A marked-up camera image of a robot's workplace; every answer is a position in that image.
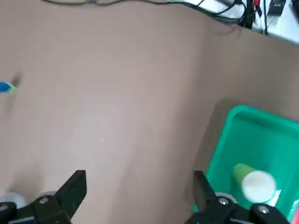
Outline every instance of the black cable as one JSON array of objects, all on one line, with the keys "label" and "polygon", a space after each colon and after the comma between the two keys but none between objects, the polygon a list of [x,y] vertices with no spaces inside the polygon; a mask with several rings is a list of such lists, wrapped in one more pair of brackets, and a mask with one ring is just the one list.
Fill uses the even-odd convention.
[{"label": "black cable", "polygon": [[227,12],[228,10],[230,10],[232,7],[234,7],[235,6],[235,3],[233,3],[231,6],[229,6],[229,7],[227,7],[226,9],[224,9],[224,10],[222,10],[222,11],[220,11],[220,12],[217,12],[217,13],[212,13],[213,15],[220,15],[220,14],[222,14],[222,13],[224,13],[224,12]]},{"label": "black cable", "polygon": [[235,0],[235,2],[238,2],[238,4],[243,5],[244,7],[244,13],[240,18],[229,18],[226,16],[222,16],[221,14],[230,10],[236,3],[234,2],[233,5],[231,5],[230,7],[226,8],[225,10],[221,11],[221,12],[217,12],[217,13],[213,13],[210,12],[208,10],[205,10],[201,7],[199,7],[199,5],[204,1],[202,0],[198,5],[194,5],[190,2],[185,2],[185,1],[164,1],[164,2],[159,2],[159,1],[153,1],[153,0],[114,0],[111,2],[106,2],[106,3],[100,3],[97,0],[86,0],[86,1],[81,1],[81,2],[61,2],[61,1],[54,1],[54,0],[41,0],[47,3],[51,3],[51,4],[55,4],[55,5],[61,5],[61,6],[83,6],[83,5],[87,5],[87,4],[94,4],[96,6],[99,7],[105,7],[105,6],[110,6],[110,5],[114,5],[114,4],[118,4],[121,2],[126,2],[126,1],[141,1],[141,2],[146,2],[146,3],[150,3],[150,4],[154,4],[154,5],[172,5],[172,4],[177,4],[177,5],[183,5],[189,8],[192,8],[194,10],[197,10],[199,12],[202,12],[206,15],[211,16],[212,18],[223,22],[223,23],[240,23],[242,21],[242,19],[244,18],[245,14],[246,14],[246,6],[245,4],[240,1],[240,0]]},{"label": "black cable", "polygon": [[201,0],[201,1],[197,4],[197,6],[200,6],[203,2],[204,2],[204,0]]},{"label": "black cable", "polygon": [[266,0],[263,0],[263,14],[264,14],[264,22],[265,22],[265,35],[268,36]]},{"label": "black cable", "polygon": [[61,6],[82,6],[86,4],[92,3],[89,0],[86,1],[79,1],[79,2],[62,2],[62,1],[52,1],[52,0],[42,0],[47,3],[55,4],[55,5],[61,5]]}]

